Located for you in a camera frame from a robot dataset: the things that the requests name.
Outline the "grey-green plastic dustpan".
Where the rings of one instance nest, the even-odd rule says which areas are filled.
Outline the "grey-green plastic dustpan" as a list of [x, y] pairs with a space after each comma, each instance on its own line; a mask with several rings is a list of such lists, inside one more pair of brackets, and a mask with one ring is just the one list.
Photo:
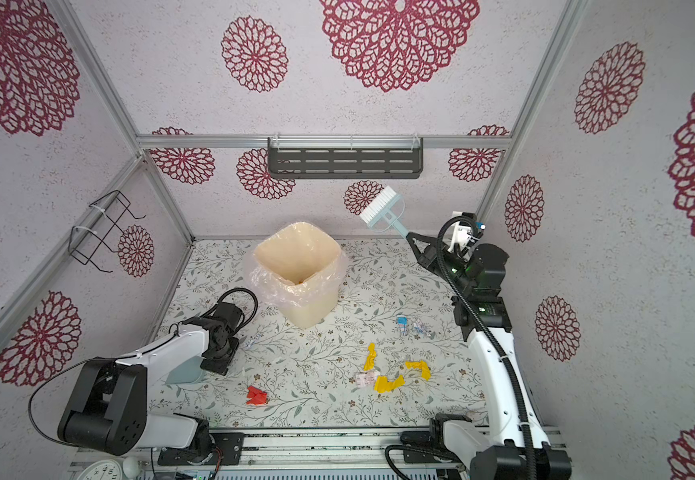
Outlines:
[[182, 385], [203, 382], [205, 371], [201, 368], [202, 362], [203, 358], [200, 356], [185, 360], [165, 376], [163, 383], [165, 385]]

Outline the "white bristle hand brush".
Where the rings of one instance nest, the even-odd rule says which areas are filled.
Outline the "white bristle hand brush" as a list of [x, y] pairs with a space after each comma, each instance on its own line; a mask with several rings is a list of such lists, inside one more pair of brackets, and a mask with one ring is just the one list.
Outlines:
[[405, 214], [403, 196], [387, 186], [361, 211], [359, 218], [371, 231], [377, 233], [394, 231], [405, 239], [409, 235], [409, 230], [401, 222], [403, 214]]

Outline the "yellow paper scrap tall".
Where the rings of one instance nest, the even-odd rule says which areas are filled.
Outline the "yellow paper scrap tall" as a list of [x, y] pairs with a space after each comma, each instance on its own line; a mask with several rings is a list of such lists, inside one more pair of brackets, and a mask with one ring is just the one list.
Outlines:
[[375, 369], [375, 358], [377, 358], [377, 348], [374, 343], [371, 343], [369, 347], [367, 347], [367, 359], [365, 359], [365, 364], [363, 364], [364, 372]]

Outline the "pink study paper scrap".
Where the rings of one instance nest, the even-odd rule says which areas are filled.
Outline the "pink study paper scrap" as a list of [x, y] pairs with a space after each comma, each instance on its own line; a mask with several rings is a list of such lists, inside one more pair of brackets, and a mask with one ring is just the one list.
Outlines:
[[355, 374], [355, 385], [358, 388], [373, 387], [375, 386], [375, 382], [377, 382], [377, 377], [379, 377], [379, 372], [377, 372], [377, 370], [357, 372], [357, 374]]

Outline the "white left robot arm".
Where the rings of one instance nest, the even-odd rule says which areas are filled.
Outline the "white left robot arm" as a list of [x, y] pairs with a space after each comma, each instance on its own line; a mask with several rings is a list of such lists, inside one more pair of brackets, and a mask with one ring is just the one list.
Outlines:
[[59, 420], [58, 439], [115, 456], [166, 448], [187, 462], [203, 462], [215, 448], [208, 423], [184, 414], [151, 413], [148, 390], [193, 360], [200, 372], [227, 374], [242, 320], [239, 307], [219, 301], [205, 314], [179, 324], [167, 340], [119, 359], [91, 359], [82, 366]]

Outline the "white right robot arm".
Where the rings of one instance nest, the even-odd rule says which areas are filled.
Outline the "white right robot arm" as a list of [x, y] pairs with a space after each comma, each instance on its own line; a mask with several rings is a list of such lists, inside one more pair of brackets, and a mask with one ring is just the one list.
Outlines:
[[515, 355], [513, 324], [501, 298], [509, 256], [493, 244], [448, 246], [411, 232], [417, 263], [453, 288], [453, 315], [463, 341], [483, 368], [489, 429], [464, 415], [437, 414], [419, 452], [456, 457], [473, 479], [569, 479], [565, 450], [551, 444], [535, 415]]

